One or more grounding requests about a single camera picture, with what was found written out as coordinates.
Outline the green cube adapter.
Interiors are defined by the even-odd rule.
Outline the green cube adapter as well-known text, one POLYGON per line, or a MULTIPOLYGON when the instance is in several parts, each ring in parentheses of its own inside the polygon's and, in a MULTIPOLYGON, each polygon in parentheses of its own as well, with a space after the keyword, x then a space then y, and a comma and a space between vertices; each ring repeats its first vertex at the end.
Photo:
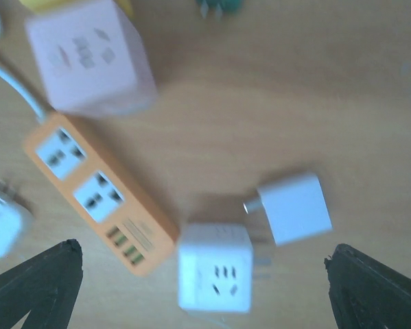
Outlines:
POLYGON ((224 14, 232 14, 238 11, 244 1, 243 0, 196 0, 199 5, 202 18, 206 18, 210 10, 212 10, 217 19, 224 14))

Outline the yellow cube socket adapter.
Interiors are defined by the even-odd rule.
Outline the yellow cube socket adapter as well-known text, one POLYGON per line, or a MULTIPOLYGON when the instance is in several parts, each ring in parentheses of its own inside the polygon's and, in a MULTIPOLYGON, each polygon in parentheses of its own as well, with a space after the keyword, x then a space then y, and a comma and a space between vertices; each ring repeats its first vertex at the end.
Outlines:
MULTIPOLYGON (((19 2, 35 13, 51 11, 72 3, 77 3, 77 1, 75 0, 20 0, 19 2)), ((133 9, 130 1, 116 0, 115 3, 124 11, 127 16, 133 16, 133 9)))

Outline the grey cube adapter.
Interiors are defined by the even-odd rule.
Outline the grey cube adapter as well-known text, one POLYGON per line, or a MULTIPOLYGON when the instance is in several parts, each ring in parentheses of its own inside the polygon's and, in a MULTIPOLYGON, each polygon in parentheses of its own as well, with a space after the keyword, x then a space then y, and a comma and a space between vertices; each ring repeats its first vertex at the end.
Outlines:
POLYGON ((315 173, 302 173, 259 187, 257 197, 244 202, 244 210, 251 214, 260 209, 265 212, 277 246, 333 230, 315 173))

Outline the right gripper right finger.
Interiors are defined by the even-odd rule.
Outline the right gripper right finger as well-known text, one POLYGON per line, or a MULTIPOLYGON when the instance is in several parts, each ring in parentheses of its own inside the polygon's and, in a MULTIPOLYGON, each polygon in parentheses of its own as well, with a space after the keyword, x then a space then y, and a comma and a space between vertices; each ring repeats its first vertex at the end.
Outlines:
POLYGON ((325 259, 339 328, 411 328, 411 279, 341 243, 325 259))

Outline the pink cube adapter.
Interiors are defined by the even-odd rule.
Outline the pink cube adapter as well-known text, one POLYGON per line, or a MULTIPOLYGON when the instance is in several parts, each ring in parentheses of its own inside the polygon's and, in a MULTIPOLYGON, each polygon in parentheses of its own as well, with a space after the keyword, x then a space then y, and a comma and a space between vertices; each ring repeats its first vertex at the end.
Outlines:
POLYGON ((114 1, 79 1, 25 22, 48 103, 83 117, 151 106, 157 89, 143 41, 114 1))

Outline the white cube socket adapter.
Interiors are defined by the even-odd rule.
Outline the white cube socket adapter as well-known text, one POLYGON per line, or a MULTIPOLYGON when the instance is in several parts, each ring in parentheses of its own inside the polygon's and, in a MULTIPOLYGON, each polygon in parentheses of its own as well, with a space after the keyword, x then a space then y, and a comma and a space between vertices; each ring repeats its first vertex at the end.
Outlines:
POLYGON ((250 239, 242 224, 190 223, 178 242, 178 305, 185 311, 249 313, 255 266, 272 246, 250 239))

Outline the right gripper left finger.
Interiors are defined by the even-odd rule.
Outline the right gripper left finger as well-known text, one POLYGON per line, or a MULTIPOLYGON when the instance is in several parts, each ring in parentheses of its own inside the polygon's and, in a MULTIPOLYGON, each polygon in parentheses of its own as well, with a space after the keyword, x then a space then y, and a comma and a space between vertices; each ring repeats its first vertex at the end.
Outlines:
POLYGON ((67 328, 83 278, 82 248, 63 241, 0 274, 0 328, 67 328))

